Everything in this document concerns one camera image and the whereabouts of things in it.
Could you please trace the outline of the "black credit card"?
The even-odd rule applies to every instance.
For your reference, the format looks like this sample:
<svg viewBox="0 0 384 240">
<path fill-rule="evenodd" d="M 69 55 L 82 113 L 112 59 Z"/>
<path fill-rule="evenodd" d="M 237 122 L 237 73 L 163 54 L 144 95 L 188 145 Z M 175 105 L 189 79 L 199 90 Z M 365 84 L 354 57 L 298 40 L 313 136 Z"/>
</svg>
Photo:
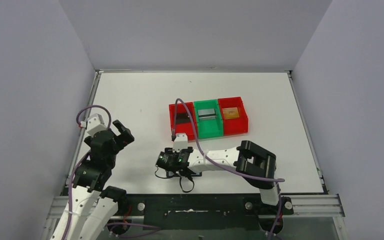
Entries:
<svg viewBox="0 0 384 240">
<path fill-rule="evenodd" d="M 185 124 L 189 123 L 190 118 L 187 112 L 178 112 L 175 116 L 175 124 Z"/>
</svg>

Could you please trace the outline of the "black leather card holder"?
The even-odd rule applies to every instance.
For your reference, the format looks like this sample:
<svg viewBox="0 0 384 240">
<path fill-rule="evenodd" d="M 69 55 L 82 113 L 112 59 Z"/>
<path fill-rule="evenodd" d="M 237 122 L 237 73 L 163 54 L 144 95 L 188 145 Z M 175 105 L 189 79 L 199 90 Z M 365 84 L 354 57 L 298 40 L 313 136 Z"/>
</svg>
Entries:
<svg viewBox="0 0 384 240">
<path fill-rule="evenodd" d="M 165 173 L 167 178 L 179 178 L 179 177 L 194 178 L 194 177 L 201 177 L 203 175 L 201 172 L 195 173 L 189 169 L 184 169 L 179 171 L 166 170 Z"/>
</svg>

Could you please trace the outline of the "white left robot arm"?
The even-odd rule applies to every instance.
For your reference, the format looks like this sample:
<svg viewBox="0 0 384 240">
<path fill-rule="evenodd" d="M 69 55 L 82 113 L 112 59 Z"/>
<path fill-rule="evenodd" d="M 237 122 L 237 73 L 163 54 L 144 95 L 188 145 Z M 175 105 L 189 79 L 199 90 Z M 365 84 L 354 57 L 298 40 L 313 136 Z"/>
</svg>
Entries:
<svg viewBox="0 0 384 240">
<path fill-rule="evenodd" d="M 112 124 L 119 134 L 88 120 L 84 143 L 89 150 L 74 167 L 67 204 L 50 239 L 95 240 L 115 213 L 129 209 L 126 190 L 106 182 L 116 165 L 117 154 L 135 138 L 118 119 Z"/>
</svg>

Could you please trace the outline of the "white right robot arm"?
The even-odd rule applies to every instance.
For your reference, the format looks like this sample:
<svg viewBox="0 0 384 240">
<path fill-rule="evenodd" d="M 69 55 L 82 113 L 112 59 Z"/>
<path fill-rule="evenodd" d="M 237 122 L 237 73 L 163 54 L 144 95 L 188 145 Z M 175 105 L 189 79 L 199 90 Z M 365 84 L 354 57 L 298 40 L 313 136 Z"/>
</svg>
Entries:
<svg viewBox="0 0 384 240">
<path fill-rule="evenodd" d="M 240 176 L 259 190 L 264 206 L 276 208 L 278 216 L 283 214 L 284 198 L 279 184 L 285 179 L 276 177 L 277 157 L 250 140 L 243 140 L 237 147 L 208 151 L 199 143 L 195 148 L 175 143 L 159 153 L 155 165 L 190 181 L 207 171 L 226 171 Z"/>
</svg>

